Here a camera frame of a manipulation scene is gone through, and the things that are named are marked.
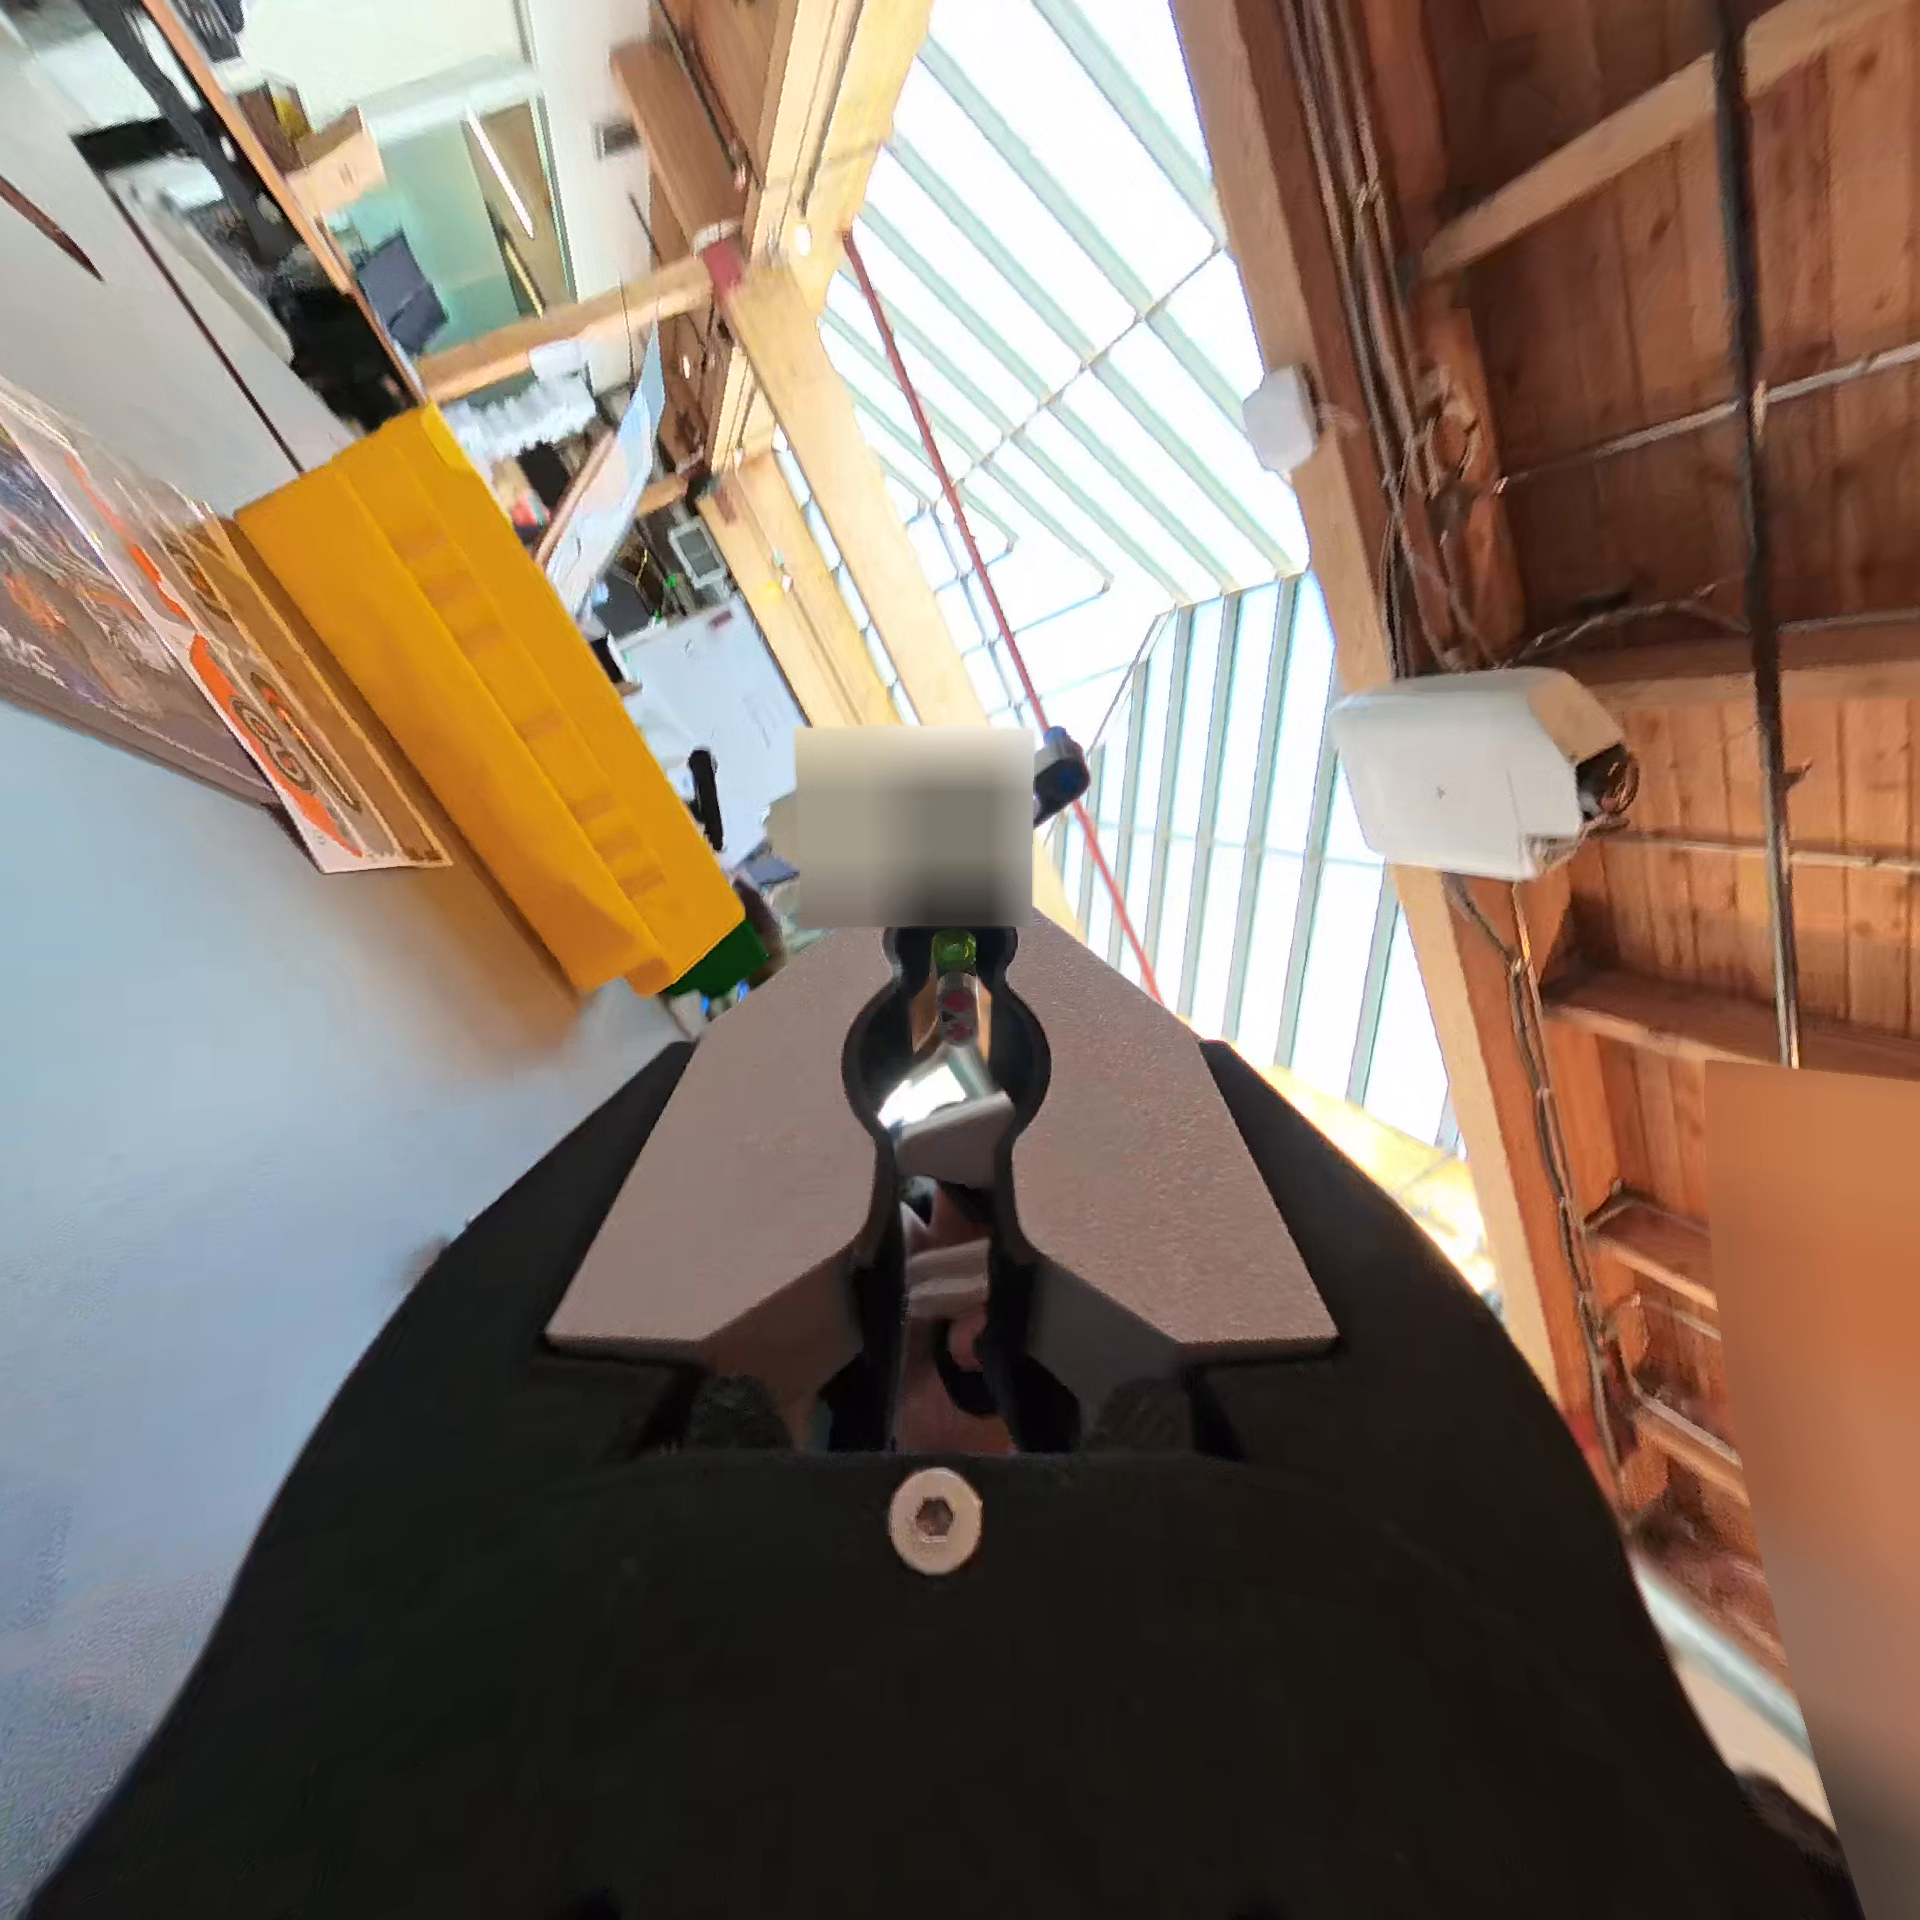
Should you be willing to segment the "whiteboard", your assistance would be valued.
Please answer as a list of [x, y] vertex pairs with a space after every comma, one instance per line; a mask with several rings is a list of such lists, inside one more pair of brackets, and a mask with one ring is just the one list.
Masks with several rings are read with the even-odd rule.
[[631, 685], [620, 694], [684, 799], [692, 752], [714, 760], [723, 814], [720, 860], [738, 868], [762, 845], [769, 811], [795, 787], [795, 733], [805, 716], [748, 603], [728, 601], [613, 636], [609, 649]]

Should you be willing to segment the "green plastic bin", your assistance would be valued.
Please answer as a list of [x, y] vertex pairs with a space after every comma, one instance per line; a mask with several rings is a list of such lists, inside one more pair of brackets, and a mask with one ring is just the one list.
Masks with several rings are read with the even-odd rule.
[[741, 918], [732, 929], [698, 959], [673, 984], [660, 989], [663, 998], [698, 996], [700, 1000], [725, 1000], [741, 987], [749, 987], [754, 979], [770, 965], [767, 941], [749, 918]]

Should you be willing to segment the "blue cover instruction booklet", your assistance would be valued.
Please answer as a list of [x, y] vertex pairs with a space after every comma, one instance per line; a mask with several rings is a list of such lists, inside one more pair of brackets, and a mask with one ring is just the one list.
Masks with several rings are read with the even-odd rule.
[[27, 400], [3, 413], [3, 699], [227, 795], [272, 782], [53, 488], [60, 444]]

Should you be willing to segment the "red ceiling pipe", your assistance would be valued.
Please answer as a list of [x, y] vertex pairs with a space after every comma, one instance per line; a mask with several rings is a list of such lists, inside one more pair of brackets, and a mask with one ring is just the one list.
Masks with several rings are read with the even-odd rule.
[[[1058, 728], [1050, 721], [1050, 713], [1044, 709], [1040, 688], [1037, 688], [1037, 684], [1033, 681], [1033, 675], [1026, 667], [1016, 625], [1012, 625], [1011, 616], [1007, 615], [1000, 590], [993, 580], [993, 569], [981, 556], [981, 548], [978, 548], [978, 541], [977, 541], [977, 534], [973, 534], [973, 526], [972, 526], [972, 519], [970, 519], [967, 501], [963, 499], [963, 491], [956, 484], [953, 473], [947, 464], [943, 444], [939, 444], [938, 431], [932, 430], [932, 421], [929, 415], [929, 407], [923, 405], [922, 393], [920, 393], [920, 389], [916, 389], [916, 383], [915, 383], [915, 380], [912, 380], [912, 374], [906, 365], [904, 352], [898, 347], [896, 329], [895, 329], [895, 325], [891, 325], [891, 319], [884, 311], [884, 303], [881, 299], [881, 292], [874, 284], [874, 276], [871, 276], [871, 271], [864, 262], [864, 256], [860, 251], [860, 244], [857, 244], [852, 230], [847, 230], [842, 246], [844, 246], [844, 253], [847, 253], [847, 262], [852, 271], [852, 278], [856, 278], [856, 284], [857, 284], [857, 288], [860, 288], [860, 292], [863, 292], [863, 297], [868, 307], [871, 321], [875, 325], [875, 332], [881, 336], [881, 345], [882, 345], [888, 364], [889, 364], [889, 368], [896, 376], [904, 403], [906, 403], [907, 412], [912, 413], [915, 425], [920, 430], [920, 438], [922, 438], [922, 447], [927, 452], [929, 467], [932, 469], [932, 473], [935, 473], [935, 478], [943, 486], [944, 503], [947, 503], [947, 509], [951, 513], [953, 527], [956, 527], [963, 545], [967, 548], [967, 559], [970, 559], [972, 573], [973, 573], [977, 585], [981, 587], [981, 591], [988, 601], [988, 608], [993, 613], [993, 621], [995, 621], [995, 629], [996, 629], [996, 636], [1000, 636], [1000, 645], [1002, 645], [1003, 654], [1009, 655], [1009, 660], [1016, 670], [1016, 676], [1020, 681], [1025, 701], [1031, 709], [1031, 717], [1036, 719], [1036, 725], [1040, 727], [1040, 731], [1044, 736], [1058, 733]], [[1130, 907], [1125, 902], [1119, 875], [1114, 872], [1114, 863], [1108, 861], [1105, 848], [1099, 845], [1098, 821], [1085, 805], [1085, 793], [1089, 790], [1081, 789], [1080, 795], [1072, 798], [1072, 805], [1071, 805], [1072, 821], [1081, 830], [1084, 841], [1089, 845], [1089, 861], [1091, 861], [1099, 885], [1108, 894], [1114, 924], [1121, 927], [1123, 941], [1131, 948], [1131, 952], [1136, 958], [1146, 993], [1157, 1003], [1167, 1003], [1164, 993], [1161, 993], [1159, 979], [1157, 979], [1155, 967], [1148, 958], [1146, 941], [1144, 941], [1144, 937], [1141, 937], [1141, 933], [1138, 933], [1138, 927], [1136, 927], [1136, 924], [1130, 913]]]

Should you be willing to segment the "white projector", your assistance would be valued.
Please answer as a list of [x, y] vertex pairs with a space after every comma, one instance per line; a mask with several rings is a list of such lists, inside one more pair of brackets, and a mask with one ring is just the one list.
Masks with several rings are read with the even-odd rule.
[[1361, 835], [1391, 867], [1537, 879], [1623, 821], [1642, 767], [1557, 667], [1394, 678], [1328, 710]]

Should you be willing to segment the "small white ceiling box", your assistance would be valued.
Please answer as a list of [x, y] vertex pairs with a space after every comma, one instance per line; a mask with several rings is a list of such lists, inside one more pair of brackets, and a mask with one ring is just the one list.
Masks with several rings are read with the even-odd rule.
[[1323, 412], [1303, 364], [1268, 368], [1239, 403], [1242, 431], [1268, 473], [1292, 479], [1323, 438]]

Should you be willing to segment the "printed sticker sheet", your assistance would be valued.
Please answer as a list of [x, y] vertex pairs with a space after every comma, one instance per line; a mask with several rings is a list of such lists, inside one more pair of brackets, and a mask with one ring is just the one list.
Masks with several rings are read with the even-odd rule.
[[328, 875], [440, 870], [449, 851], [321, 671], [233, 527], [96, 445], [69, 451], [114, 561]]

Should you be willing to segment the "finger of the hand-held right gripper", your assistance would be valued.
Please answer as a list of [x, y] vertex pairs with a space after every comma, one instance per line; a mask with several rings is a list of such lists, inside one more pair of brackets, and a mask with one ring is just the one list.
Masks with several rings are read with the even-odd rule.
[[896, 1091], [898, 1177], [993, 1188], [1012, 1120], [1012, 1099], [977, 1049], [938, 1049]]

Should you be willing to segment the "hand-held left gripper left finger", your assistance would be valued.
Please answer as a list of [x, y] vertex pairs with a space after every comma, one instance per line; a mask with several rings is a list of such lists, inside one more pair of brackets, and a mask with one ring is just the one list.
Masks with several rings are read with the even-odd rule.
[[857, 1040], [900, 1025], [875, 927], [825, 934], [692, 1045], [578, 1261], [547, 1341], [756, 1381], [825, 1404], [842, 1446], [888, 1448], [906, 1237], [896, 1151]]

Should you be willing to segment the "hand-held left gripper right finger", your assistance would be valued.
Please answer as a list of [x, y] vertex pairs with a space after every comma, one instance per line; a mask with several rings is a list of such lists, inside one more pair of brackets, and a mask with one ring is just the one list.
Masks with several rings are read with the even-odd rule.
[[1194, 1030], [1050, 918], [995, 979], [986, 1372], [1023, 1452], [1114, 1391], [1331, 1353], [1338, 1326]]

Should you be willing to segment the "yellow plastic bin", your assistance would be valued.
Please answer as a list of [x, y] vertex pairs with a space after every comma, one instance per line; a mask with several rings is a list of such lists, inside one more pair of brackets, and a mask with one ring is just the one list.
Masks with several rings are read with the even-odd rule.
[[435, 407], [236, 526], [573, 989], [658, 996], [748, 918]]

